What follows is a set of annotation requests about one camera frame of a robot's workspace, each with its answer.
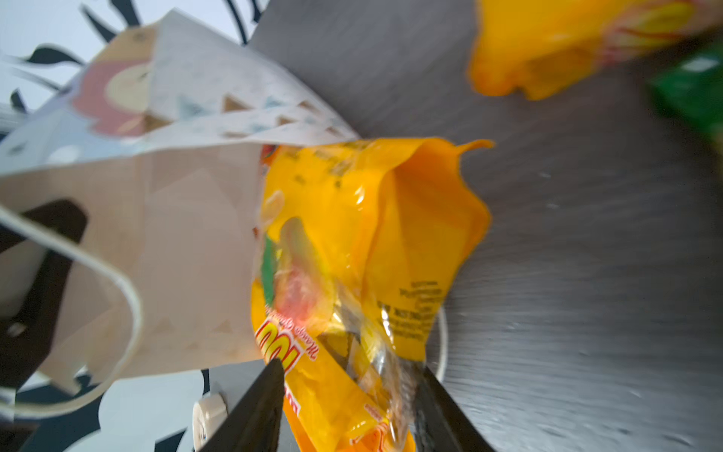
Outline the patterned paper gift bag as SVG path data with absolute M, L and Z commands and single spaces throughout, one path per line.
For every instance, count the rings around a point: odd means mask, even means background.
M 179 11 L 116 36 L 1 142 L 1 385 L 251 361 L 267 145 L 358 134 Z

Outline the yellow snack packet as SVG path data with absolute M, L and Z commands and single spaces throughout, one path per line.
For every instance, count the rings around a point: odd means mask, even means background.
M 491 214 L 477 140 L 282 146 L 267 157 L 252 326 L 303 451 L 412 451 L 427 340 Z
M 719 1 L 479 1 L 474 90 L 531 101 L 722 24 Z

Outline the green Fox's candy packet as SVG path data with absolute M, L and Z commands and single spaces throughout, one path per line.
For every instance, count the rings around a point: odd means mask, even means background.
M 722 145 L 722 41 L 657 75 L 650 84 L 658 111 Z

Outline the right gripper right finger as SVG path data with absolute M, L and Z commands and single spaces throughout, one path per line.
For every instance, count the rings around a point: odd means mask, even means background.
M 414 441 L 422 452 L 494 452 L 428 367 L 418 377 Z

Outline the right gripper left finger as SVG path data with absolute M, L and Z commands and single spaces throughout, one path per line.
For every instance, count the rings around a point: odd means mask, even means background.
M 273 359 L 201 451 L 276 452 L 283 414 L 284 369 Z

